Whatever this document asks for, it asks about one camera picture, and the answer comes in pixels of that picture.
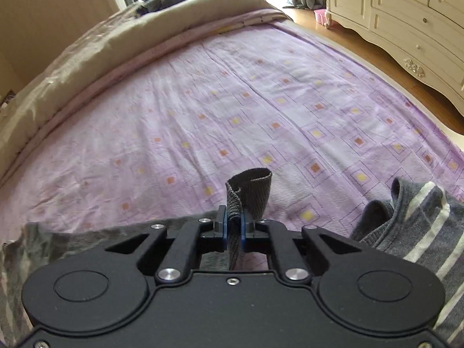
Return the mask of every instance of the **dresser leg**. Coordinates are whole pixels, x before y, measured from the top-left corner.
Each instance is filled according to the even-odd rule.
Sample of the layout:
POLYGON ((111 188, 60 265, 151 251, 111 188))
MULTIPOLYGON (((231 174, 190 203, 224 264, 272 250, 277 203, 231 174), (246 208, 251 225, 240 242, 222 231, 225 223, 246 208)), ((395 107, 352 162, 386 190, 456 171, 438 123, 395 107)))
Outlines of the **dresser leg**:
POLYGON ((326 21, 324 23, 324 26, 326 29, 328 29, 330 25, 332 24, 332 15, 330 14, 329 9, 325 10, 324 16, 325 16, 325 21, 326 21))

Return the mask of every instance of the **wooden floor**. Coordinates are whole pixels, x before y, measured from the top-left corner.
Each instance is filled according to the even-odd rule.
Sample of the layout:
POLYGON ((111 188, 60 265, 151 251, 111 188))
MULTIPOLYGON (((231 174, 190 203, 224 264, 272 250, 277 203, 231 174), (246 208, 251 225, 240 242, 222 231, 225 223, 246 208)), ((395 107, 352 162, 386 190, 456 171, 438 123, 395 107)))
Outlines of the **wooden floor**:
POLYGON ((284 9, 284 12, 295 23, 337 42, 373 64, 421 101, 445 125, 464 135, 464 117, 453 104, 435 89, 417 81, 382 48, 365 41, 354 30, 346 29, 337 23, 327 30, 316 23, 314 12, 310 10, 284 9))

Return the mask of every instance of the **purple bedsheet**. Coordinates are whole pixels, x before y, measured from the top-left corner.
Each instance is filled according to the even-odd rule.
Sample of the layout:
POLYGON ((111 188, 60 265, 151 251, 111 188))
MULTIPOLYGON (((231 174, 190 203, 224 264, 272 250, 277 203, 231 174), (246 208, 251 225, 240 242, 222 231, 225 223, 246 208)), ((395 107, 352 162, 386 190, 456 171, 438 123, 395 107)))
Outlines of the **purple bedsheet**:
POLYGON ((346 236, 395 177, 464 196, 462 153, 401 92, 273 23, 166 55, 56 128, 0 190, 2 240, 28 221, 73 232, 208 211, 258 166, 274 173, 265 216, 291 229, 346 236))

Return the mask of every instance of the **wall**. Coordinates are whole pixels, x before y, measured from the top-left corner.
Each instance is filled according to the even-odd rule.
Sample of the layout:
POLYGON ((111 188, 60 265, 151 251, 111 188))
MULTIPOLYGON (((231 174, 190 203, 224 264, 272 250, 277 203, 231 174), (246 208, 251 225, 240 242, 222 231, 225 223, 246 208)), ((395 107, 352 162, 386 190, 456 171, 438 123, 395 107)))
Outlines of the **wall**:
POLYGON ((0 52, 27 84, 116 11, 115 0, 0 0, 0 52))
POLYGON ((11 64, 5 59, 3 53, 0 52, 0 99, 3 99, 10 90, 17 93, 24 86, 24 83, 13 70, 11 64))

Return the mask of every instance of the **striped shirt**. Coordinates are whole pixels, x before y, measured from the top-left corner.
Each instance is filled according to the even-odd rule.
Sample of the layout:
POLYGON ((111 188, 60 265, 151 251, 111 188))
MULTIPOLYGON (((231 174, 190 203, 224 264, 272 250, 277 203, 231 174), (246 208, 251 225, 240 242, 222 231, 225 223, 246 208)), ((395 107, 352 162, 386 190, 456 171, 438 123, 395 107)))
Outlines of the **striped shirt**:
POLYGON ((434 329, 464 347, 464 204, 432 182, 391 187, 392 199, 371 201, 351 238, 434 272, 446 293, 434 329))

